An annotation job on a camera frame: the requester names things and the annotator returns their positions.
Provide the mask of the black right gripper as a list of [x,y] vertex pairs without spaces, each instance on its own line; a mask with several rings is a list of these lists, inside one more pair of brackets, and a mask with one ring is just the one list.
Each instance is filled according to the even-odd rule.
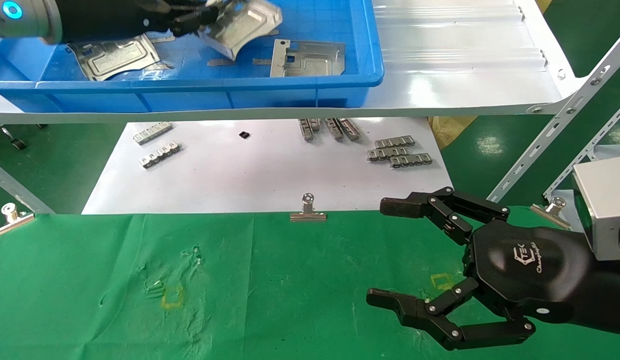
[[[365,296],[368,305],[393,311],[402,326],[428,333],[445,350],[522,344],[536,332],[524,316],[555,324],[575,321],[578,296],[594,261],[584,234],[509,224],[508,207],[449,186],[406,198],[385,197],[380,213],[427,218],[459,246],[468,245],[464,259],[472,278],[431,301],[378,288]],[[464,217],[485,225],[473,232]],[[447,316],[473,295],[505,320],[451,322]]]

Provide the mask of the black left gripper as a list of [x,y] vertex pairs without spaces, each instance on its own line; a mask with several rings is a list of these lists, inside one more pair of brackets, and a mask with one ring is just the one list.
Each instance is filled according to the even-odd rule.
[[56,6],[63,44],[122,40],[145,32],[181,37],[215,23],[220,14],[207,0],[57,0]]

